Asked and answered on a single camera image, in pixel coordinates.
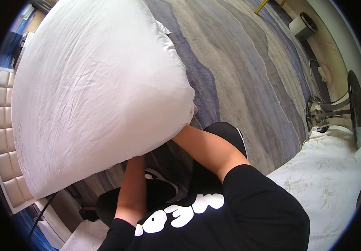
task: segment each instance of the yellow chair leg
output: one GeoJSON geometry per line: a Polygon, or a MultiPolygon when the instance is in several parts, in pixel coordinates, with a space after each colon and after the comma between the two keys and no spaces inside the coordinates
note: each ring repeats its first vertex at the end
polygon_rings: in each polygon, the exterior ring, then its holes
{"type": "Polygon", "coordinates": [[[282,3],[280,4],[280,9],[282,9],[283,5],[285,4],[286,0],[282,0],[282,3]]]}
{"type": "Polygon", "coordinates": [[[258,14],[259,11],[261,11],[261,9],[264,7],[264,5],[266,5],[268,3],[268,0],[264,0],[260,6],[258,6],[257,10],[254,12],[256,14],[258,14]]]}

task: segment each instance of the black t-shirt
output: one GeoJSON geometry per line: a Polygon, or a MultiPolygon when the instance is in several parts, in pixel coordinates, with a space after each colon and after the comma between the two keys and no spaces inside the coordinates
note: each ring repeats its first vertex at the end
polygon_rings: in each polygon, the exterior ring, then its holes
{"type": "Polygon", "coordinates": [[[188,195],[136,228],[114,219],[99,250],[307,250],[309,228],[292,195],[239,165],[226,175],[223,194],[188,195]]]}

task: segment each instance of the white print on t-shirt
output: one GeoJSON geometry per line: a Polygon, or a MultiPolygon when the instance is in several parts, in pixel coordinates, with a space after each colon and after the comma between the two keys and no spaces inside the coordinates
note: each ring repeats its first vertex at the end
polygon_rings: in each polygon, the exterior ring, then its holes
{"type": "Polygon", "coordinates": [[[194,213],[202,214],[206,211],[207,207],[210,206],[214,209],[221,208],[224,205],[224,196],[219,193],[215,194],[197,194],[195,202],[188,207],[170,205],[164,210],[155,211],[143,225],[137,224],[135,236],[140,236],[143,232],[146,233],[157,233],[164,229],[165,222],[167,221],[167,214],[172,213],[172,216],[176,219],[171,221],[173,227],[183,227],[192,218],[194,213]]]}

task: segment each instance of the electrical cord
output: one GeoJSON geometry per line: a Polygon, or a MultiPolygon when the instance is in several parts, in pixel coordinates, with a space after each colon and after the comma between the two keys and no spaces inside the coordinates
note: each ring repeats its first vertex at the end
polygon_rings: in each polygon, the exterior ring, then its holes
{"type": "Polygon", "coordinates": [[[331,76],[331,81],[328,82],[328,84],[329,84],[329,85],[332,84],[332,82],[333,82],[333,76],[332,76],[332,72],[331,72],[330,68],[329,68],[325,63],[318,62],[318,61],[315,60],[315,59],[310,59],[310,60],[308,61],[308,65],[309,65],[309,68],[310,68],[310,78],[311,78],[311,80],[315,83],[315,81],[314,81],[314,79],[313,79],[311,64],[310,64],[311,61],[315,61],[315,62],[317,62],[318,64],[322,64],[322,65],[324,65],[325,67],[327,67],[328,71],[330,72],[330,76],[331,76]]]}
{"type": "Polygon", "coordinates": [[[56,192],[56,193],[54,193],[54,194],[52,195],[51,199],[50,199],[49,201],[47,201],[47,204],[45,204],[45,207],[43,208],[43,210],[41,211],[41,213],[38,215],[36,221],[34,222],[32,228],[31,228],[31,230],[30,230],[30,233],[29,233],[29,236],[28,236],[29,239],[30,239],[31,235],[33,234],[33,231],[34,231],[34,229],[36,228],[37,223],[38,223],[38,221],[40,220],[41,216],[43,215],[44,211],[47,209],[47,207],[48,207],[48,205],[51,203],[51,201],[53,201],[53,199],[54,199],[55,195],[57,195],[57,193],[58,193],[58,192],[56,192]]]}

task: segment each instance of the trash can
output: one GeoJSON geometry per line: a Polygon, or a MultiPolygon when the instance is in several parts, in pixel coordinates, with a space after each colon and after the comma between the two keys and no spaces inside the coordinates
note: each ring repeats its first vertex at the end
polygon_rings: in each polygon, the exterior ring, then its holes
{"type": "Polygon", "coordinates": [[[313,19],[304,12],[289,23],[289,29],[299,41],[307,40],[318,31],[313,19]]]}

